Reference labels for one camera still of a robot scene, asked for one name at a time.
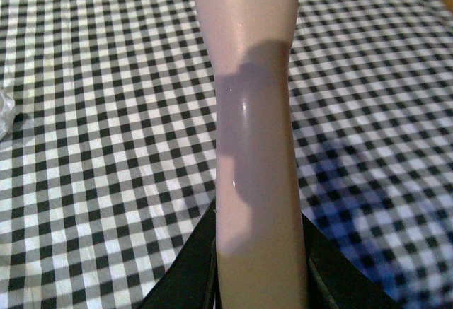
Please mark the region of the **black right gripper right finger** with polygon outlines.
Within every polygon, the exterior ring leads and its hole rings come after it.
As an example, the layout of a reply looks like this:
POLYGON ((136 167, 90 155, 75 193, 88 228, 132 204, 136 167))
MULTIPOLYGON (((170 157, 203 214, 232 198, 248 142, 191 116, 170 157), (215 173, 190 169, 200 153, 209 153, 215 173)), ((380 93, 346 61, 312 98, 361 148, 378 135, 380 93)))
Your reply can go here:
POLYGON ((400 307, 360 272, 306 216, 302 220, 310 308, 400 307))

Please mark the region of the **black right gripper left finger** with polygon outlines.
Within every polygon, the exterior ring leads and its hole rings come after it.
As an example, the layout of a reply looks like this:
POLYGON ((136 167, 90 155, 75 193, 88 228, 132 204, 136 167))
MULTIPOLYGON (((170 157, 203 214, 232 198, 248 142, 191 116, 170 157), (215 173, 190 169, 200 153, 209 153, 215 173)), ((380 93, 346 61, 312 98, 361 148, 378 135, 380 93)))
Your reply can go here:
POLYGON ((139 308, 215 308, 216 204, 211 202, 171 267, 139 308))

